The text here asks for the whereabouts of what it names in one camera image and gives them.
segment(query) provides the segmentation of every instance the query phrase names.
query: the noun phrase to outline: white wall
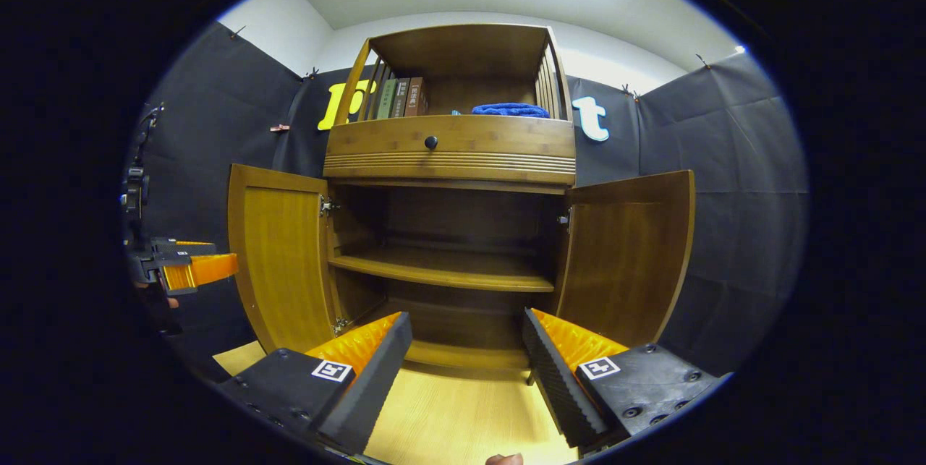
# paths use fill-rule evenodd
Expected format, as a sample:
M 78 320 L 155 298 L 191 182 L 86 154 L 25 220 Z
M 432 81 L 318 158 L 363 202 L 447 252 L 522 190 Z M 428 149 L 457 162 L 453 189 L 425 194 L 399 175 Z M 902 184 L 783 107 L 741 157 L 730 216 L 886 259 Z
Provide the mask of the white wall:
M 559 56 L 567 74 L 605 83 L 611 87 L 629 84 L 629 89 L 640 95 L 687 73 L 657 54 L 615 37 L 589 30 L 587 27 L 524 17 L 521 14 L 476 11 L 408 14 L 404 17 L 383 18 L 335 30 L 315 59 L 315 66 L 320 72 L 353 66 L 360 46 L 363 46 L 363 41 L 368 37 L 410 30 L 414 27 L 464 23 L 550 26 L 556 36 Z
M 244 0 L 218 21 L 232 31 L 245 26 L 242 38 L 300 76 L 311 72 L 331 37 L 331 26 L 307 0 Z

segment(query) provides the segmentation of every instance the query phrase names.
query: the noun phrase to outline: light wood floor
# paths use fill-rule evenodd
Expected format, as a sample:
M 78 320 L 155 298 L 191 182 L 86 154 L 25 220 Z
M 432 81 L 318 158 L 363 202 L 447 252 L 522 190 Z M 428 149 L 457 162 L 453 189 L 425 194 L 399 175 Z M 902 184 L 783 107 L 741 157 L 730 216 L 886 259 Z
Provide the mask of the light wood floor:
M 258 343 L 216 355 L 235 374 L 264 357 Z M 482 465 L 522 453 L 529 465 L 576 461 L 526 372 L 450 370 L 404 363 L 364 454 L 393 465 Z

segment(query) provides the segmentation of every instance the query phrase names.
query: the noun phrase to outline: orange gripper pad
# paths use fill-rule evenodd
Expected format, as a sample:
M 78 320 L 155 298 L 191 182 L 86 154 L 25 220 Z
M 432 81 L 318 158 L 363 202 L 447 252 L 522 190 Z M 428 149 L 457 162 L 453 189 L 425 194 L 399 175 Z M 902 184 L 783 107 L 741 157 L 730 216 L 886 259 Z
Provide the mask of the orange gripper pad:
M 328 340 L 321 346 L 313 347 L 313 349 L 305 352 L 305 355 L 316 359 L 347 364 L 354 368 L 357 376 L 360 376 L 363 367 L 366 367 L 370 359 L 373 358 L 373 353 L 380 346 L 380 342 L 383 342 L 383 337 L 396 323 L 396 319 L 400 314 L 402 314 L 401 311 L 350 330 L 343 336 Z
M 540 321 L 543 330 L 546 330 L 546 334 L 550 336 L 550 340 L 559 351 L 559 356 L 563 357 L 573 376 L 579 364 L 628 350 L 627 346 L 622 346 L 598 333 L 590 332 L 582 326 L 568 323 L 568 321 L 535 310 L 535 308 L 530 308 L 530 311 L 537 316 L 537 320 Z
M 193 255 L 190 260 L 187 265 L 164 267 L 164 278 L 171 290 L 195 288 L 238 273 L 236 254 Z

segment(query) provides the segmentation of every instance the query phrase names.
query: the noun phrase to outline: wooden cabinet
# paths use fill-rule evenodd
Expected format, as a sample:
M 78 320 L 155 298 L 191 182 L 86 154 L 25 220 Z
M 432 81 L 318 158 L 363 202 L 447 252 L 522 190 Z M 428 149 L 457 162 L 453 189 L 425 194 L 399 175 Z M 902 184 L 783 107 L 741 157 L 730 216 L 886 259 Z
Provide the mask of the wooden cabinet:
M 349 122 L 370 51 L 376 72 L 428 77 L 430 111 L 492 103 L 494 92 L 551 116 L 377 120 L 363 119 L 364 103 Z M 331 130 L 325 179 L 231 167 L 229 243 L 261 346 L 307 350 L 408 311 L 407 359 L 523 369 L 524 307 L 625 346 L 658 339 L 691 249 L 694 176 L 572 188 L 563 80 L 546 27 L 430 27 L 367 40 Z M 434 150 L 423 145 L 429 135 L 439 136 Z
M 373 80 L 420 76 L 424 116 L 374 119 L 376 93 L 364 93 L 349 119 L 361 72 Z M 484 103 L 531 103 L 549 119 L 472 115 Z M 530 184 L 560 192 L 575 184 L 572 100 L 549 27 L 471 24 L 424 27 L 366 40 L 344 87 L 325 155 L 326 178 L 427 179 Z M 461 115 L 451 115 L 452 111 Z M 424 140 L 437 138 L 434 149 Z

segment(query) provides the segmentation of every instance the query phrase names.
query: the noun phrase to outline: drawer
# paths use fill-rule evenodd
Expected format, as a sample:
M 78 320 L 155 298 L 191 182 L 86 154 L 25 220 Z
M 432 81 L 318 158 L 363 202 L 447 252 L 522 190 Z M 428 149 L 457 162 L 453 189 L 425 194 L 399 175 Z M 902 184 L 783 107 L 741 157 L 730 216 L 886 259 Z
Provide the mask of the drawer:
M 433 150 L 425 146 L 437 138 Z M 485 179 L 575 184 L 572 122 L 526 116 L 411 116 L 331 128 L 326 178 Z

